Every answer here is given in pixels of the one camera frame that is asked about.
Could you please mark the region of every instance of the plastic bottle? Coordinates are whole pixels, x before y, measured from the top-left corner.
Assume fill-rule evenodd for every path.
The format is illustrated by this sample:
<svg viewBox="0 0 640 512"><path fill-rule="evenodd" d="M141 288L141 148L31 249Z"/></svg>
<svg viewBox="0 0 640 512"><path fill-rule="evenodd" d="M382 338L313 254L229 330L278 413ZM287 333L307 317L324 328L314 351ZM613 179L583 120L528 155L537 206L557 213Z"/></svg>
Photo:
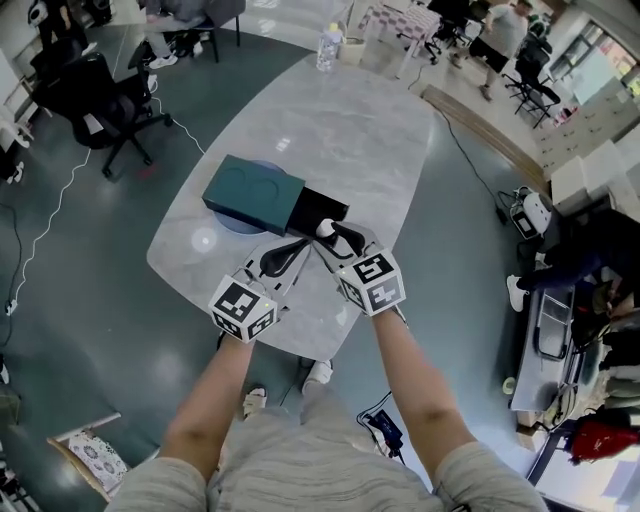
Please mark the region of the plastic bottle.
<svg viewBox="0 0 640 512"><path fill-rule="evenodd" d="M318 60L316 67L325 73L333 69L333 63L336 61L338 47L342 42L342 32L338 28L337 23L329 25L329 30L325 30L320 36L320 44L318 46Z"/></svg>

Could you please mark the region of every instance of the desk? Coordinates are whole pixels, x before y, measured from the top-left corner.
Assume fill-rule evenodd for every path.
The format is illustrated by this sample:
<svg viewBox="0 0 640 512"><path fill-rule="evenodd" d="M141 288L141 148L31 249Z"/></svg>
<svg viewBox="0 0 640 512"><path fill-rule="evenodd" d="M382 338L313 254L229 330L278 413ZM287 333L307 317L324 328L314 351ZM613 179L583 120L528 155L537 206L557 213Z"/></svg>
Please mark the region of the desk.
<svg viewBox="0 0 640 512"><path fill-rule="evenodd" d="M227 154L272 162L350 205L346 220L375 230L387 247L400 233L429 148L434 110L362 69L336 62L333 73L321 73L315 59L309 56L280 75L227 126L178 192L151 243L151 267L203 311L225 274L256 246L277 238L231 233L202 202ZM260 341L315 360L333 357L359 316L336 288L312 251L286 296L291 311Z"/></svg>
<svg viewBox="0 0 640 512"><path fill-rule="evenodd" d="M384 0L380 0L367 9L359 28L366 28L365 41L370 39L372 21L379 23L383 30L391 27L396 34L403 34L411 39L411 46L396 73L396 78L400 78L409 60L417 54L420 46L431 40L437 32L440 26L440 15L417 4L412 4L405 12L400 12L387 7L383 2Z"/></svg>

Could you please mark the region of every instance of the window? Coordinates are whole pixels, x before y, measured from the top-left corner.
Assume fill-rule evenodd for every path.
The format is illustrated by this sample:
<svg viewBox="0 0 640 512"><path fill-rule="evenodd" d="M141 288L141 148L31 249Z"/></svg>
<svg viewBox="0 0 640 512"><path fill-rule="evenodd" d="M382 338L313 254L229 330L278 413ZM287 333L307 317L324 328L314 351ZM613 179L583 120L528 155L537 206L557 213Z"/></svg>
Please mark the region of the window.
<svg viewBox="0 0 640 512"><path fill-rule="evenodd" d="M634 96L640 95L638 62L602 28L590 22L569 48L554 62L550 72L554 80L562 80L579 68L595 51L602 52Z"/></svg>

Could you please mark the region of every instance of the man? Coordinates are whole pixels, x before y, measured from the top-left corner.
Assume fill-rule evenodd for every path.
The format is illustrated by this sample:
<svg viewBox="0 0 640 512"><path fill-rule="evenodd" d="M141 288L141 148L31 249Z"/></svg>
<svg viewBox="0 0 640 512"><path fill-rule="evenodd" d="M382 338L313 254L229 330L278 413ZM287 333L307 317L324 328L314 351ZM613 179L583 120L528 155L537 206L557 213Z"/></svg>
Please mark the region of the man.
<svg viewBox="0 0 640 512"><path fill-rule="evenodd" d="M609 267L622 278L621 282L614 282L609 292L609 316L626 316L640 306L638 240L640 224L635 220L615 210L596 214L573 239L553 247L546 255L536 256L550 268L507 278L511 306L520 312L529 292L569 287L596 270Z"/></svg>
<svg viewBox="0 0 640 512"><path fill-rule="evenodd" d="M497 5L489 10L485 19L484 31L468 48L453 53L451 63L462 69L461 59L484 57L489 66L487 81L480 91L487 101L492 101L491 86L513 58L527 35L528 18L533 7L527 0L518 0L513 5Z"/></svg>
<svg viewBox="0 0 640 512"><path fill-rule="evenodd" d="M178 57L171 53L164 39L165 32L178 32L197 27L206 14L204 0L146 0L147 24L144 33L156 59L151 69L173 66Z"/></svg>
<svg viewBox="0 0 640 512"><path fill-rule="evenodd" d="M70 37L82 46L82 55L86 55L95 49L98 43L89 43L87 36L80 24L73 19L66 0L44 0L47 6L47 17L38 25L42 48L51 46L53 34L56 38Z"/></svg>
<svg viewBox="0 0 640 512"><path fill-rule="evenodd" d="M444 377L402 319L387 310L372 322L434 495L411 470L374 453L371 437L327 389L330 362L316 362L305 381L299 421L282 408L262 409L266 394L258 388L245 398L245 422L228 436L253 344L225 336L158 458L126 476L107 512L546 510L531 485L471 435Z"/></svg>

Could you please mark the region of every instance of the electronic equipment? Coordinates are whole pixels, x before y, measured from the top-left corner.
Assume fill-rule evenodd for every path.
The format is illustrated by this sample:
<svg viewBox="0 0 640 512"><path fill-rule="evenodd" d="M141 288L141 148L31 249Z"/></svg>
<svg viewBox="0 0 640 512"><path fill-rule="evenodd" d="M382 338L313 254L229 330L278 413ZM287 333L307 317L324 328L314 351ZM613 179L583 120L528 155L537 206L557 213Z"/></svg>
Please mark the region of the electronic equipment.
<svg viewBox="0 0 640 512"><path fill-rule="evenodd" d="M47 4L45 4L42 0L38 0L35 3L31 4L29 7L29 11L27 13L27 19L29 25L36 28L40 23L47 19L49 16L49 11L47 10Z"/></svg>
<svg viewBox="0 0 640 512"><path fill-rule="evenodd" d="M529 187L514 190L514 198L509 213L522 238L543 237L551 223L549 201Z"/></svg>

